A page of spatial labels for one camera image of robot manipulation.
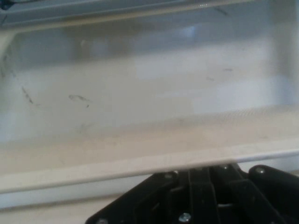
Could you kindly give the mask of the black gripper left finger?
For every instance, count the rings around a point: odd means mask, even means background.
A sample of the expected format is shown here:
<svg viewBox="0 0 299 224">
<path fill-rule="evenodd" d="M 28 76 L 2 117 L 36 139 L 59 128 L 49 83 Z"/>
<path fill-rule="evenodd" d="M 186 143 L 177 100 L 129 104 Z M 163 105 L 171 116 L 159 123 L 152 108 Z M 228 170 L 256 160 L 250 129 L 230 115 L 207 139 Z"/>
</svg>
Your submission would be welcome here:
<svg viewBox="0 0 299 224">
<path fill-rule="evenodd" d="M 87 224 L 218 224 L 208 168 L 156 173 L 86 220 Z"/>
</svg>

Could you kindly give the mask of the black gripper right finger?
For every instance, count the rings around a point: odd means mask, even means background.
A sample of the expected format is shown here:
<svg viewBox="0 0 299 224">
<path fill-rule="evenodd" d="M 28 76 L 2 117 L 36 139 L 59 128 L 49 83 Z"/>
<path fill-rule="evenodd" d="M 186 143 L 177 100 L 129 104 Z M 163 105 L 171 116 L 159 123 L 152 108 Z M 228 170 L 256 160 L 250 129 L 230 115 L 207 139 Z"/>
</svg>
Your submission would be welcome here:
<svg viewBox="0 0 299 224">
<path fill-rule="evenodd" d="M 299 178 L 266 165 L 210 168 L 222 224 L 297 224 Z"/>
</svg>

